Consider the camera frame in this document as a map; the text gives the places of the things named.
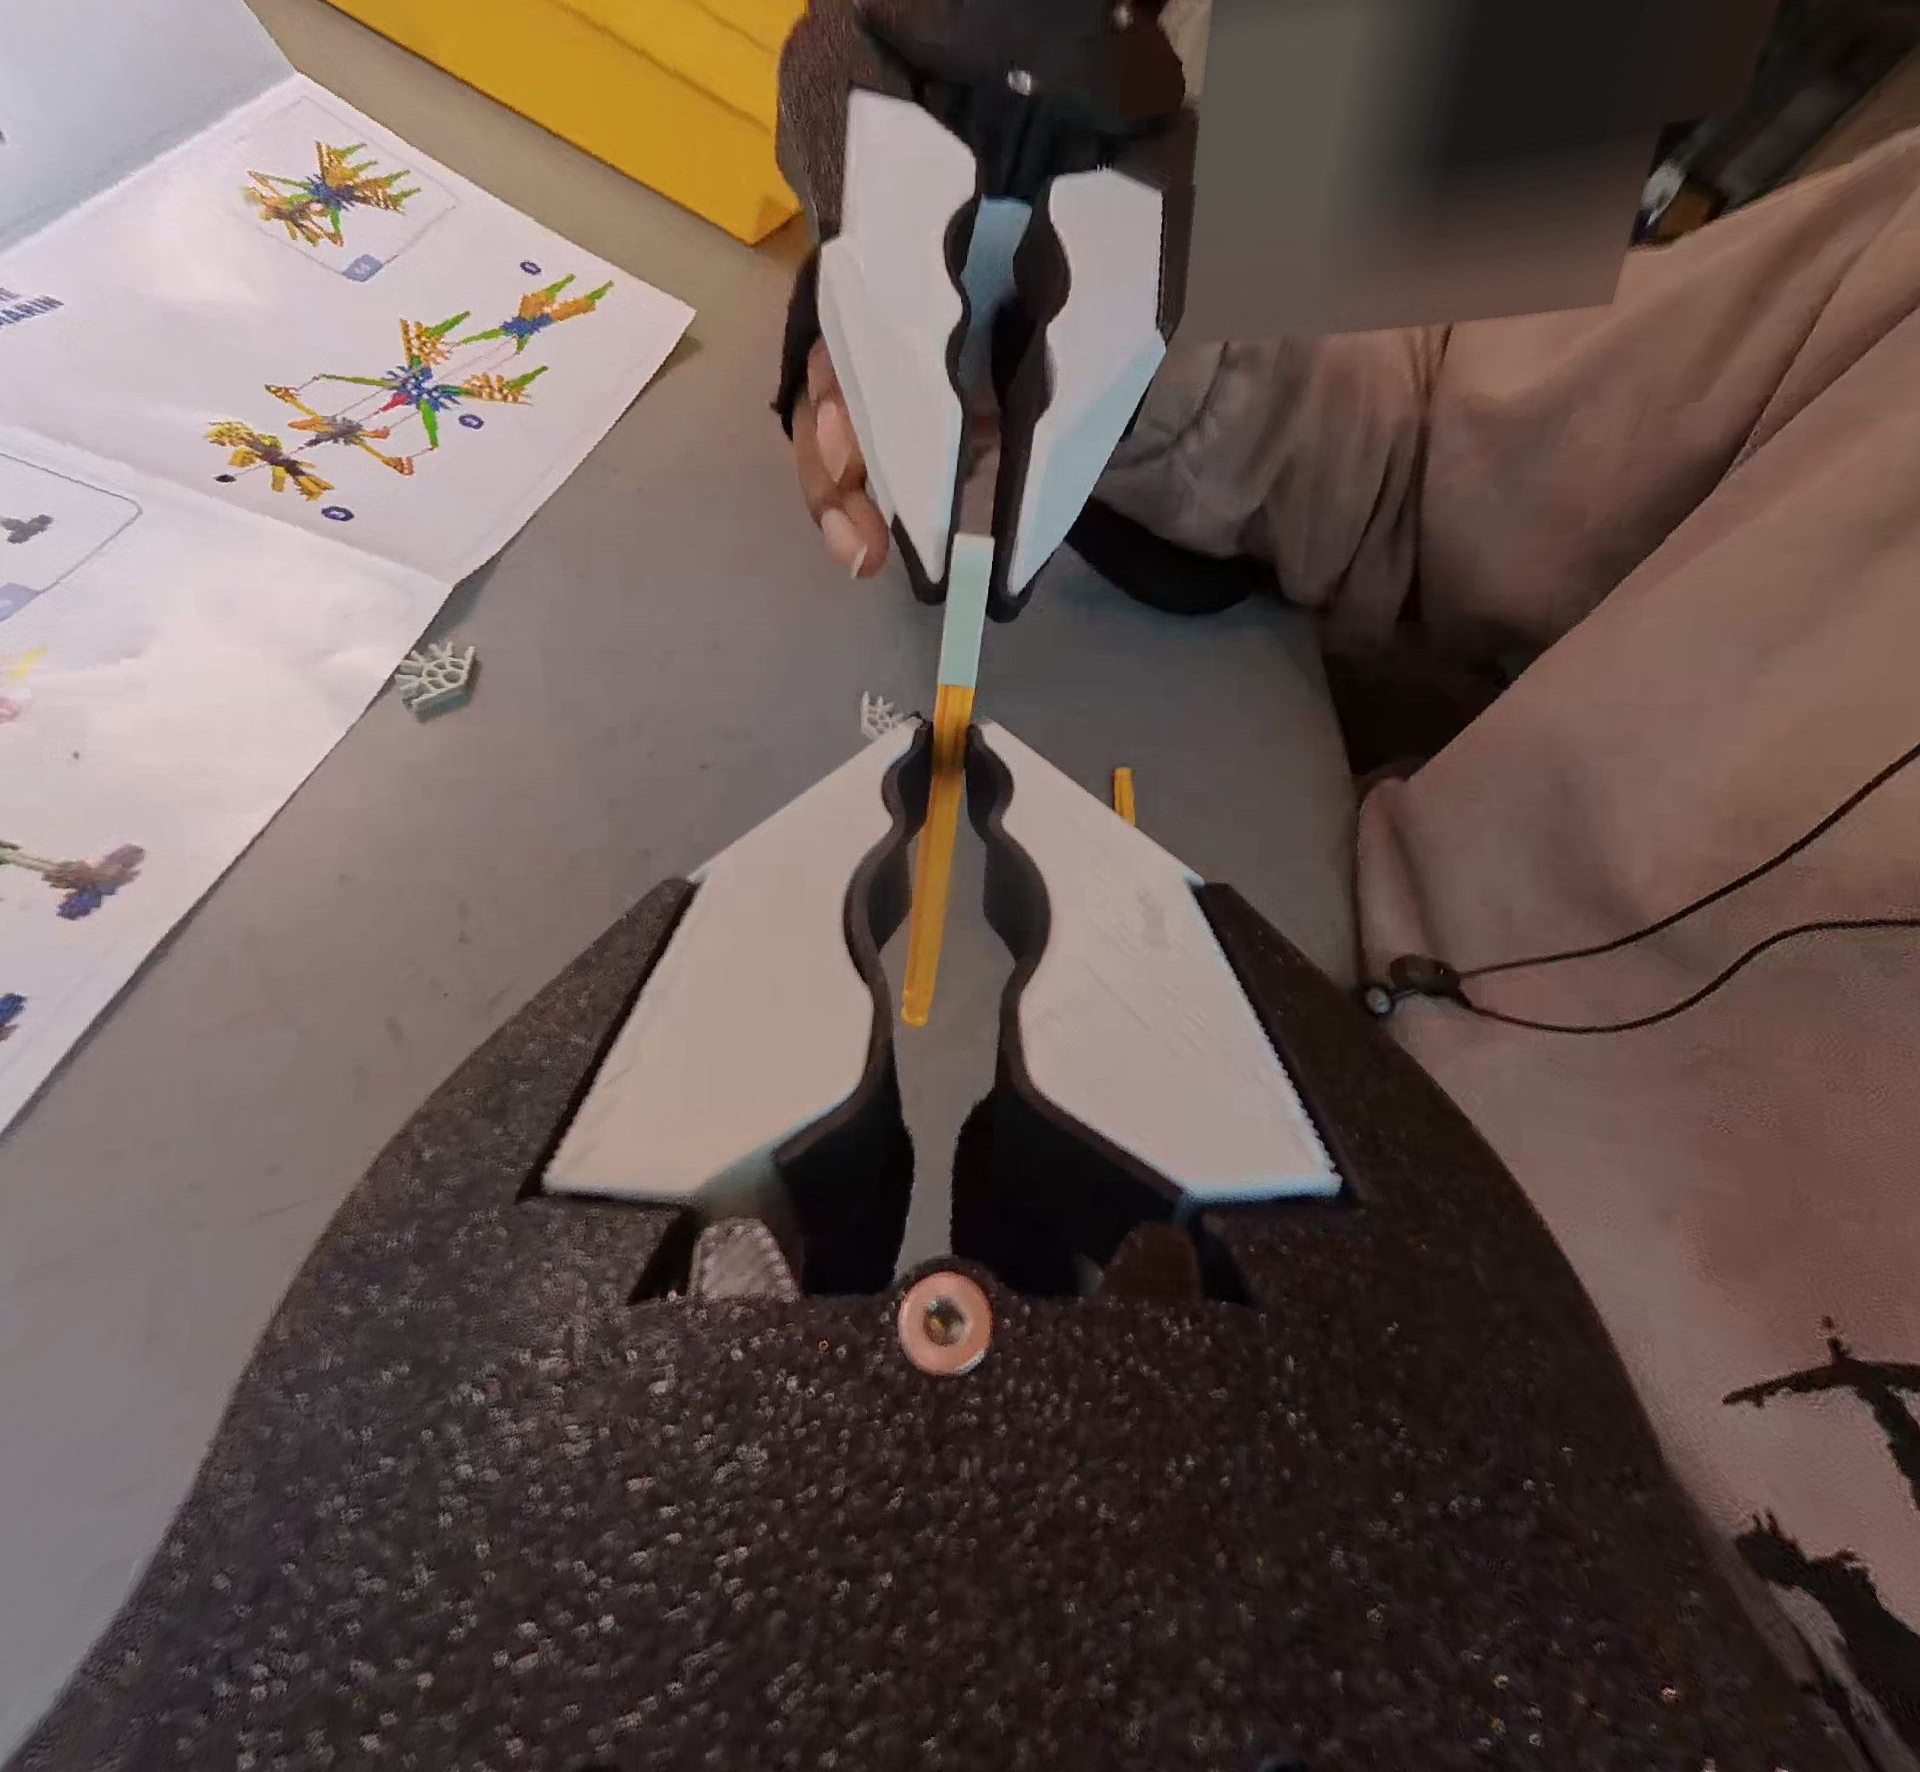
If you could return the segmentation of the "printed instruction sheet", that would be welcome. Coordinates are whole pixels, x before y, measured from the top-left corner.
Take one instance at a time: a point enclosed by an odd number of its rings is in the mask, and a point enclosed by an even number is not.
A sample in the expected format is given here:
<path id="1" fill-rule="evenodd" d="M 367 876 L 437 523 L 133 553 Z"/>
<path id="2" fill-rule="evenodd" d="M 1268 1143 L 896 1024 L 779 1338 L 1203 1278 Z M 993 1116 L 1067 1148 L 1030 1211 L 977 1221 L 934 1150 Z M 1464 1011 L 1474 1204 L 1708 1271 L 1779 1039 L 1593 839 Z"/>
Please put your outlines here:
<path id="1" fill-rule="evenodd" d="M 11 1127 L 694 310 L 299 73 L 246 0 L 2 28 Z"/>

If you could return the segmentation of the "grey desk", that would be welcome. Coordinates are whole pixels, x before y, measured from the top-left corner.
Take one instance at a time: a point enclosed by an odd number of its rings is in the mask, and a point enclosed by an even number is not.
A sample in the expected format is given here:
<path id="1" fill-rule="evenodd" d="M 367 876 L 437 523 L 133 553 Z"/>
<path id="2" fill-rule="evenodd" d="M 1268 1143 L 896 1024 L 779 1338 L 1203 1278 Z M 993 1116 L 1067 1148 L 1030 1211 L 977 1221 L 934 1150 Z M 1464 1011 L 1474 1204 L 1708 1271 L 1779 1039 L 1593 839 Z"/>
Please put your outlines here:
<path id="1" fill-rule="evenodd" d="M 682 349 L 542 514 L 455 589 L 477 699 L 374 704 L 4 1135 L 4 1760 L 121 1613 L 275 1306 L 381 1150 L 661 881 L 684 878 L 907 704 L 936 627 L 900 574 L 852 584 L 768 410 L 800 235 L 749 250 L 316 0 L 249 0 L 297 66 L 454 171 L 660 290 Z M 1171 621 L 1061 556 L 996 630 L 981 699 L 1088 787 L 1138 777 L 1148 830 L 1330 972 L 1356 967 L 1353 789 L 1309 627 L 1277 600 Z M 454 1263 L 441 1194 L 494 1099 L 430 1112 L 439 1160 L 356 1256 L 372 1364 L 299 1377 L 342 1441 L 295 1497 L 370 1511 L 323 1568 L 454 1558 L 621 1438 L 583 1375 L 671 1394 L 676 1311 L 633 1290 L 658 1215 L 494 1180 L 531 1257 Z"/>

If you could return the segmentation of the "person's right hand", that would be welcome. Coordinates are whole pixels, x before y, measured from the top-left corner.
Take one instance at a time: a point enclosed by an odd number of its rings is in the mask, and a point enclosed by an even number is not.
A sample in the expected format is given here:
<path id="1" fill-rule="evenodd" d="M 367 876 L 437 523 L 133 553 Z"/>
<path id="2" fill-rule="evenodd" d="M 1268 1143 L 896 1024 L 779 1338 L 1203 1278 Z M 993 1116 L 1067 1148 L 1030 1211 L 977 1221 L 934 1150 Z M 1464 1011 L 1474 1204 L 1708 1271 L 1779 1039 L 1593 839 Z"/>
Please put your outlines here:
<path id="1" fill-rule="evenodd" d="M 807 355 L 790 441 L 807 514 L 828 559 L 854 581 L 876 580 L 890 559 L 892 523 L 872 493 L 850 407 L 823 339 Z"/>

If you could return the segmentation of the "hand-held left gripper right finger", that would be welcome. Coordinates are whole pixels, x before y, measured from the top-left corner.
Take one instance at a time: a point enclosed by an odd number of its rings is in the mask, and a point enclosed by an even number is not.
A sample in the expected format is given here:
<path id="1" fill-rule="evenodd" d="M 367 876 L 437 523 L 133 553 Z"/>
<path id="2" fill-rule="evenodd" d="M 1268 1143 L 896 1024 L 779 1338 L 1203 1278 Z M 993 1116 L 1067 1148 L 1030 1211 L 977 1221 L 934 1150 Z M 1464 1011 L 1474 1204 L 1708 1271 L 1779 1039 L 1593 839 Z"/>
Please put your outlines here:
<path id="1" fill-rule="evenodd" d="M 967 806 L 1014 962 L 992 1096 L 1004 1200 L 1053 1232 L 1128 1232 L 1338 1199 L 1205 879 L 996 725 L 971 731 Z"/>

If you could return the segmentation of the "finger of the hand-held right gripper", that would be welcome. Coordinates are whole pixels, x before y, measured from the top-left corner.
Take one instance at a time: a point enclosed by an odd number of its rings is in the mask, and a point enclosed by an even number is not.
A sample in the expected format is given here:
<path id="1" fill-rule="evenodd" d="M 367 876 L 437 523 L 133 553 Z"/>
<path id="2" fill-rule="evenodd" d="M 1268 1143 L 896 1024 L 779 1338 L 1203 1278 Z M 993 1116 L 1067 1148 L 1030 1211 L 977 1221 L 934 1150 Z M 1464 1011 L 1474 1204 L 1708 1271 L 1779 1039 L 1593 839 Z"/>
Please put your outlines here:
<path id="1" fill-rule="evenodd" d="M 966 300 L 950 233 L 977 197 L 975 159 L 920 104 L 852 94 L 839 233 L 818 309 L 870 485 L 924 584 L 947 584 L 963 410 L 953 341 Z"/>
<path id="2" fill-rule="evenodd" d="M 989 618 L 1017 618 L 1160 372 L 1165 197 L 1119 170 L 1056 177 L 1013 253 Z"/>

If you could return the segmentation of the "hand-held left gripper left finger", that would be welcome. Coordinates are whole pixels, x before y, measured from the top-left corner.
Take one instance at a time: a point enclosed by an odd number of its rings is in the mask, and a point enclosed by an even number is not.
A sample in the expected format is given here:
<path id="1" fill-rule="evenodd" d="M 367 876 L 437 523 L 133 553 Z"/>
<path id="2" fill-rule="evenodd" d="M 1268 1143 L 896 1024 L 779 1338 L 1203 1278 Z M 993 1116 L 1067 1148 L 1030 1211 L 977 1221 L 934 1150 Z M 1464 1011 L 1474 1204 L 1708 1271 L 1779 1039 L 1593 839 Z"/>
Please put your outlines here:
<path id="1" fill-rule="evenodd" d="M 690 878 L 548 1160 L 551 1197 L 862 1218 L 899 1108 L 881 1104 L 892 999 L 880 948 L 908 900 L 927 725 L 896 725 Z"/>

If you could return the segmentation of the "person's right forearm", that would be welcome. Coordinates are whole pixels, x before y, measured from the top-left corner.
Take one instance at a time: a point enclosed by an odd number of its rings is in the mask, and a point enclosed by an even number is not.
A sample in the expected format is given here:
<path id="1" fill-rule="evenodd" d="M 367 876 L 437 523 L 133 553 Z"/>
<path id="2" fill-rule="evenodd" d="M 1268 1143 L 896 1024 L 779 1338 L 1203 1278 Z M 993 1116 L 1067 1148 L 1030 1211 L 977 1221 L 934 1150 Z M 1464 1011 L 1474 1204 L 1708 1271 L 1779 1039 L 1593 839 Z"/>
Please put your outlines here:
<path id="1" fill-rule="evenodd" d="M 1591 608 L 1511 388 L 1558 314 L 1173 353 L 1097 484 L 1148 537 L 1253 559 L 1345 651 L 1545 646 Z"/>

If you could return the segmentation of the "person in beige sweatshirt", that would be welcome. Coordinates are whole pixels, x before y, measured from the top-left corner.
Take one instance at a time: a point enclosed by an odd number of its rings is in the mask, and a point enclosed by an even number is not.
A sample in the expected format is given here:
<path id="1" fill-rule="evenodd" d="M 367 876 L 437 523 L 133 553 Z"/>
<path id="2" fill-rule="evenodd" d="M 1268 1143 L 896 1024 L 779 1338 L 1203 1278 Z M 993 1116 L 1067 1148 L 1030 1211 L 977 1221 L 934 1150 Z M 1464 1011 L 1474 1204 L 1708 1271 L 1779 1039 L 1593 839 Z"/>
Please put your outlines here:
<path id="1" fill-rule="evenodd" d="M 1874 1767 L 1917 1767 L 1917 132 L 1449 336 L 1419 618 L 1523 660 L 1361 817 L 1398 1034 L 1534 1197 Z"/>

